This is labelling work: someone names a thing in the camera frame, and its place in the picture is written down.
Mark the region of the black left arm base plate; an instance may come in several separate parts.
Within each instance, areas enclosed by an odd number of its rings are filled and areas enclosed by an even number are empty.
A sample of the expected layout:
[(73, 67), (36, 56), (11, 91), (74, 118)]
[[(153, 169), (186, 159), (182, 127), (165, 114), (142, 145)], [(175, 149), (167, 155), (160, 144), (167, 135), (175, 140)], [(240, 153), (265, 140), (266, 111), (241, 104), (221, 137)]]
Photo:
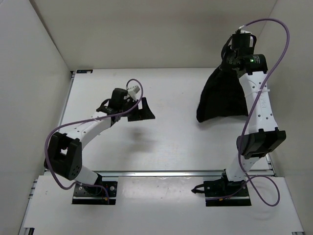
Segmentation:
[(74, 205), (115, 205), (117, 196), (117, 181), (103, 181), (108, 197), (100, 189), (91, 189), (76, 185), (73, 192), (72, 204)]

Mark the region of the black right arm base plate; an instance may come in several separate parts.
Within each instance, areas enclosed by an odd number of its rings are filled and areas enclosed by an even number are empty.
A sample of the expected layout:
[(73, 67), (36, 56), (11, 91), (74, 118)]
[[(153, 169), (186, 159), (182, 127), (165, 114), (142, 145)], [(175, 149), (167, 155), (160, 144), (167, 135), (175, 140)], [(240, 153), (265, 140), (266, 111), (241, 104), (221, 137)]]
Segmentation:
[(251, 200), (245, 181), (230, 182), (225, 177), (207, 180), (191, 190), (205, 195), (207, 207), (245, 207)]

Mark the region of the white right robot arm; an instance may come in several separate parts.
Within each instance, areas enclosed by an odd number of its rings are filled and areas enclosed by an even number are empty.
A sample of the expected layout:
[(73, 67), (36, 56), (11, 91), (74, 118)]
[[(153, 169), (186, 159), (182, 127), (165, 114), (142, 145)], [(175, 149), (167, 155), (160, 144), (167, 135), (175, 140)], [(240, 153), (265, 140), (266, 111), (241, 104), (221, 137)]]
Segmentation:
[(254, 54), (255, 44), (256, 36), (238, 30), (231, 35), (223, 54), (223, 62), (236, 72), (248, 111), (244, 134), (236, 142), (238, 154), (225, 169), (225, 180), (219, 184), (219, 190), (225, 196), (231, 196), (237, 185), (245, 181), (252, 166), (286, 139), (286, 132), (279, 130), (271, 109), (265, 81), (267, 62), (264, 55)]

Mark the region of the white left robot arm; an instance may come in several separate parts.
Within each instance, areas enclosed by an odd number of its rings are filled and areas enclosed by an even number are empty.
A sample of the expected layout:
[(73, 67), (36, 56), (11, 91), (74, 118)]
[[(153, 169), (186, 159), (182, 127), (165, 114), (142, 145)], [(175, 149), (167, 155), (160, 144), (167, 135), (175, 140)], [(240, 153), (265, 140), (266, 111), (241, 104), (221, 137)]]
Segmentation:
[(139, 91), (139, 86), (115, 88), (111, 98), (102, 102), (96, 109), (90, 122), (81, 123), (66, 133), (53, 133), (47, 148), (49, 161), (45, 163), (46, 168), (70, 181), (85, 184), (85, 189), (92, 195), (99, 194), (102, 190), (102, 177), (83, 166), (82, 151), (91, 140), (123, 117), (126, 117), (128, 122), (156, 118), (148, 106), (147, 99), (136, 98)]

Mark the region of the black pleated skirt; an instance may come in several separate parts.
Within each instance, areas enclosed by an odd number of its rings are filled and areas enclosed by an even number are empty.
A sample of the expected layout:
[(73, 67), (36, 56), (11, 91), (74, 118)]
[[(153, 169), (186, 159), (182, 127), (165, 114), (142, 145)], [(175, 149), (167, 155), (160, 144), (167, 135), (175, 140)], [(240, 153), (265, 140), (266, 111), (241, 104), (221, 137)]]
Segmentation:
[(217, 67), (209, 76), (196, 111), (199, 123), (217, 117), (247, 116), (244, 91), (233, 70)]

